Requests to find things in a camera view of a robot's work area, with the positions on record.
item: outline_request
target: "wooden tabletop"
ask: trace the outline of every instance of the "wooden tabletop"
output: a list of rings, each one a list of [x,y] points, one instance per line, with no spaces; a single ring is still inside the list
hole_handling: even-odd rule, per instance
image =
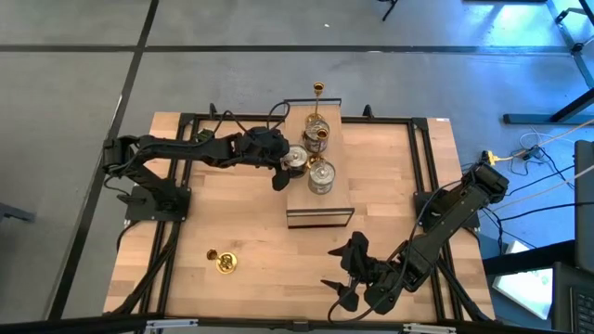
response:
[[[174,138],[179,113],[155,114],[150,133]],[[458,154],[447,119],[429,119],[433,155],[440,185],[461,177]],[[245,122],[245,127],[258,125]],[[213,128],[214,122],[200,127]],[[217,135],[239,131],[223,122]],[[343,245],[353,231],[369,239],[369,255],[385,259],[403,242],[415,221],[412,194],[416,191],[407,128],[391,124],[342,125],[351,203],[355,215],[346,227],[288,229],[286,196],[271,187],[272,172],[249,166],[225,170],[193,164],[189,184],[192,199],[182,224],[166,314],[261,319],[326,320],[337,295],[321,278],[347,283],[340,258],[327,251]],[[429,179],[418,135],[424,184]],[[167,174],[168,161],[147,166],[159,176]],[[119,306],[145,274],[155,223],[143,222],[123,238],[105,311]],[[456,274],[481,310],[494,316],[477,241],[459,230],[450,240]],[[220,274],[206,252],[231,251],[237,270]],[[445,313],[452,317],[446,281],[442,278]],[[155,310],[160,279],[156,280],[150,310]],[[338,307],[333,319],[354,317],[368,309],[364,289],[358,289],[356,313]],[[403,291],[387,315],[372,313],[364,321],[435,320],[429,279],[414,294]]]

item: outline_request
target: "gray floor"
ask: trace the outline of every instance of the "gray floor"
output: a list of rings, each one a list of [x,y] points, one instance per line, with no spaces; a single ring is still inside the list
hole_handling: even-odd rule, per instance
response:
[[[147,0],[52,5],[2,0],[0,44],[133,45],[148,8]],[[370,0],[163,0],[148,43],[563,45],[542,4],[401,0],[381,23],[385,8]],[[579,15],[570,15],[566,23],[576,40],[591,32]],[[0,322],[44,316],[130,59],[127,53],[0,54],[0,201],[38,215],[32,225],[15,220],[0,225],[5,268]],[[461,163],[476,160],[483,149],[507,156],[519,147],[520,135],[532,131],[503,125],[503,113],[551,113],[587,90],[569,55],[145,54],[121,134],[146,133],[155,111],[206,111],[210,102],[236,112],[265,112],[282,98],[311,96],[314,81],[326,83],[326,96],[342,97],[345,114],[358,115],[369,103],[378,116],[450,118]],[[552,135],[566,130],[536,129]],[[594,140],[594,132],[580,130],[567,138]],[[560,168],[572,164],[571,143],[557,141],[547,150]],[[526,177],[511,174],[505,163],[498,168],[511,188],[550,173],[548,166],[531,165]],[[514,198],[558,182],[551,178]],[[573,192],[564,186],[501,215],[571,201]],[[114,193],[102,192],[65,316],[100,314],[123,210]],[[573,237],[573,220],[563,218],[571,212],[527,216],[505,229],[537,246],[548,245]],[[482,233],[497,235],[488,221]]]

